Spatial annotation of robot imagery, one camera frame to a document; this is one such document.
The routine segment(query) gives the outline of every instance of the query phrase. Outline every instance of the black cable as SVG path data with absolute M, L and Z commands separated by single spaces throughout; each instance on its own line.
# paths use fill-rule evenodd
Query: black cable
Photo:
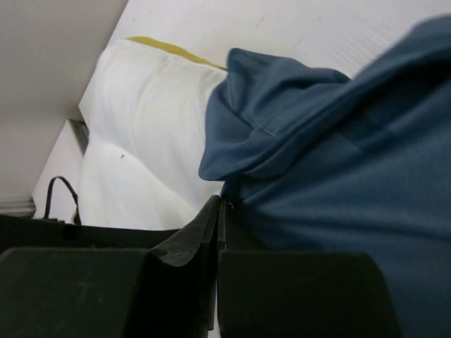
M 70 193 L 72 194 L 72 199 L 75 202 L 75 205 L 77 207 L 76 214 L 75 214 L 75 217 L 73 218 L 73 220 L 74 220 L 75 224 L 81 225 L 81 219 L 80 219 L 80 215 L 78 213 L 78 195 L 75 192 L 75 190 L 72 188 L 72 186 L 70 185 L 69 181 L 67 181 L 67 179 L 64 178 L 63 176 L 56 176 L 50 180 L 49 188 L 47 189 L 47 200 L 46 200 L 46 204 L 45 204 L 44 219 L 49 218 L 50 207 L 51 207 L 51 195 L 53 194 L 55 181 L 58 178 L 61 181 L 63 181 L 64 185 L 69 189 Z

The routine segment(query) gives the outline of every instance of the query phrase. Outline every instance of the black plastic part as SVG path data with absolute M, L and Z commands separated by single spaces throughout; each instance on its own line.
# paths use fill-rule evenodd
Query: black plastic part
M 385 280 L 367 255 L 264 251 L 230 203 L 223 200 L 220 213 L 222 338 L 401 337 Z
M 401 337 L 368 256 L 269 251 L 239 219 L 217 196 L 179 231 L 0 216 L 0 337 L 206 337 L 216 270 L 222 338 Z
M 167 232 L 154 232 L 165 241 L 152 250 L 119 248 L 134 239 L 130 246 L 155 243 L 156 238 L 139 239 L 153 232 L 3 218 L 4 234 L 14 246 L 116 248 L 5 252 L 0 261 L 0 337 L 206 337 L 213 322 L 219 204 L 219 197 L 211 197 L 178 236 L 167 239 Z M 8 241 L 2 245 L 7 249 Z

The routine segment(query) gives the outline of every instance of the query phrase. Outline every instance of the blue fabric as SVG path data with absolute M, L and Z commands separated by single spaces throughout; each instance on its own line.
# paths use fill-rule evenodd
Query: blue fabric
M 406 337 L 451 337 L 451 17 L 354 80 L 233 49 L 199 175 L 274 249 L 360 251 Z

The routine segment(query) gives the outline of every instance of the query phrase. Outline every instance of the yellow stripe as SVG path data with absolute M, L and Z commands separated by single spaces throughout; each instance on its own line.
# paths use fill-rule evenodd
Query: yellow stripe
M 227 68 L 221 67 L 220 65 L 215 65 L 214 63 L 211 63 L 210 61 L 205 60 L 204 58 L 195 56 L 194 54 L 191 54 L 189 51 L 186 51 L 183 48 L 180 48 L 179 46 L 167 44 L 165 42 L 158 41 L 150 37 L 129 37 L 128 40 L 137 42 L 138 44 L 145 44 L 146 46 L 154 47 L 162 51 L 166 51 L 170 54 L 182 56 L 183 58 L 186 58 L 187 60 L 190 60 L 195 63 L 203 63 L 204 65 L 212 65 L 213 67 L 222 70 L 227 70 Z

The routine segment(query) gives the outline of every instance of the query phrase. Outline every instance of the white wall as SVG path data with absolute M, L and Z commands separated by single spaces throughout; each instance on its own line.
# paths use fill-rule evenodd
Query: white wall
M 127 0 L 0 0 L 0 197 L 29 196 Z

